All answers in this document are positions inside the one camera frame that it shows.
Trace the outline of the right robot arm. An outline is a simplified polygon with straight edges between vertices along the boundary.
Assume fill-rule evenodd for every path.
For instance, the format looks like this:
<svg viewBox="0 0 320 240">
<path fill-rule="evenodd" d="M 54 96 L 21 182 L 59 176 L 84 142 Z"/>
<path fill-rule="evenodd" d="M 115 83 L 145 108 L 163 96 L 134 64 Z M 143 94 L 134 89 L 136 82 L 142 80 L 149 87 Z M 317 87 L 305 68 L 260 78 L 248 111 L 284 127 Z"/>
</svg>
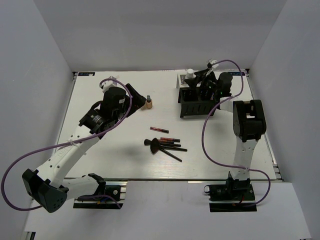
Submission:
<svg viewBox="0 0 320 240">
<path fill-rule="evenodd" d="M 216 110 L 232 113 L 232 127 L 236 137 L 233 164 L 226 182 L 226 195 L 236 200 L 250 185 L 250 172 L 253 153 L 258 141 L 267 130 L 263 105 L 260 100 L 239 100 L 231 94 L 233 75 L 222 72 L 219 76 L 207 68 L 186 71 L 184 82 L 187 87 L 179 89 L 179 103 L 192 103 L 200 115 L 212 116 Z"/>
</svg>

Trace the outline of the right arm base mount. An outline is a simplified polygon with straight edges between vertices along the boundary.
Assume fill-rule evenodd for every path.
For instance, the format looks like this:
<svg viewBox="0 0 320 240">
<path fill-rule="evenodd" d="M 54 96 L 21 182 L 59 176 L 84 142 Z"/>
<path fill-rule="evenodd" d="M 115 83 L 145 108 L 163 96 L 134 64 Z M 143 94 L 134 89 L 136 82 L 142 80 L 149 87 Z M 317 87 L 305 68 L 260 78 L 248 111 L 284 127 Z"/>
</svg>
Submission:
<svg viewBox="0 0 320 240">
<path fill-rule="evenodd" d="M 227 191 L 225 184 L 205 185 L 203 191 L 209 196 L 209 210 L 211 213 L 244 213 L 256 212 L 256 198 L 253 186 L 247 190 Z"/>
</svg>

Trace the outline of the white jar cap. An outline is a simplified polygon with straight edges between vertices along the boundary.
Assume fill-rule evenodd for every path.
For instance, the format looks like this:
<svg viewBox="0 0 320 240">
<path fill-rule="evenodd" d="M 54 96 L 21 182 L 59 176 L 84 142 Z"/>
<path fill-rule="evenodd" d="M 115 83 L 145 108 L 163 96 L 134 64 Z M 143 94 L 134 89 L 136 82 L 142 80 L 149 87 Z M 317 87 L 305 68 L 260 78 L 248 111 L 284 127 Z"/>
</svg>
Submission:
<svg viewBox="0 0 320 240">
<path fill-rule="evenodd" d="M 194 70 L 192 68 L 188 68 L 186 71 L 185 79 L 193 79 L 194 77 Z"/>
</svg>

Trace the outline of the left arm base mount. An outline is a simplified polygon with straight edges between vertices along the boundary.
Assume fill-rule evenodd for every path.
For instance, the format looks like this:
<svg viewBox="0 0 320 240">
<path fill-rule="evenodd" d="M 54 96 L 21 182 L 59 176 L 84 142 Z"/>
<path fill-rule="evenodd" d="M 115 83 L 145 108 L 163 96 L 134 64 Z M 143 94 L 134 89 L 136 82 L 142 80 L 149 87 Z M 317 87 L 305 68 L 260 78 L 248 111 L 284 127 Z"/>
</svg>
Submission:
<svg viewBox="0 0 320 240">
<path fill-rule="evenodd" d="M 127 181 L 107 181 L 103 194 L 75 199 L 74 209 L 120 210 L 125 202 Z"/>
</svg>

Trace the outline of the pink teal cosmetic tube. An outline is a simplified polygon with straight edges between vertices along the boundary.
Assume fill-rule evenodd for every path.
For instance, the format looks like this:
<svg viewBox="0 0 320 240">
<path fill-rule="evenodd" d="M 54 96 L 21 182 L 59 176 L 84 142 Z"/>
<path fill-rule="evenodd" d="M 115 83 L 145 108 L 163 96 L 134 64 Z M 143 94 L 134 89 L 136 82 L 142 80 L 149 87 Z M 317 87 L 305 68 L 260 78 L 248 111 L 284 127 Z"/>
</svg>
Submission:
<svg viewBox="0 0 320 240">
<path fill-rule="evenodd" d="M 189 86 L 190 85 L 189 84 L 190 80 L 191 80 L 190 78 L 185 78 L 184 79 L 184 84 Z"/>
</svg>

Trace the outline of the foundation bottle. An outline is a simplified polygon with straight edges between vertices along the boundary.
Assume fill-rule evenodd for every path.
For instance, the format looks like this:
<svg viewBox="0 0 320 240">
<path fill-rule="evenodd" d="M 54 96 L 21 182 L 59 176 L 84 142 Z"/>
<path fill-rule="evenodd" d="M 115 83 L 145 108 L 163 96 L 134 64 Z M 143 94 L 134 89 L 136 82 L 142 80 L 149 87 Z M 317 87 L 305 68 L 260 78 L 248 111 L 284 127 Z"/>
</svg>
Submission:
<svg viewBox="0 0 320 240">
<path fill-rule="evenodd" d="M 153 100 L 151 99 L 150 95 L 146 96 L 145 106 L 148 110 L 153 108 Z"/>
<path fill-rule="evenodd" d="M 147 102 L 144 103 L 144 105 L 140 108 L 141 111 L 144 111 L 147 109 Z"/>
</svg>

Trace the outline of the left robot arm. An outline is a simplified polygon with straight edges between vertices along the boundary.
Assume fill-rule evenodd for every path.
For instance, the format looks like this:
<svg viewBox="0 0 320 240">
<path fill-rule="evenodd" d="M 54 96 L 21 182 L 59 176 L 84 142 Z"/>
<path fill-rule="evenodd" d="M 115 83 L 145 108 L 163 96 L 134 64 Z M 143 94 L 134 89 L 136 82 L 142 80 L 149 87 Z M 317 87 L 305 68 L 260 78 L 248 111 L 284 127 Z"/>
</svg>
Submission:
<svg viewBox="0 0 320 240">
<path fill-rule="evenodd" d="M 129 117 L 146 103 L 129 83 L 125 88 L 110 86 L 103 99 L 94 103 L 80 119 L 67 146 L 36 170 L 22 174 L 27 193 L 49 213 L 57 211 L 69 199 L 99 200 L 105 196 L 106 181 L 95 173 L 66 179 L 66 175 L 87 151 L 100 141 L 122 117 Z"/>
</svg>

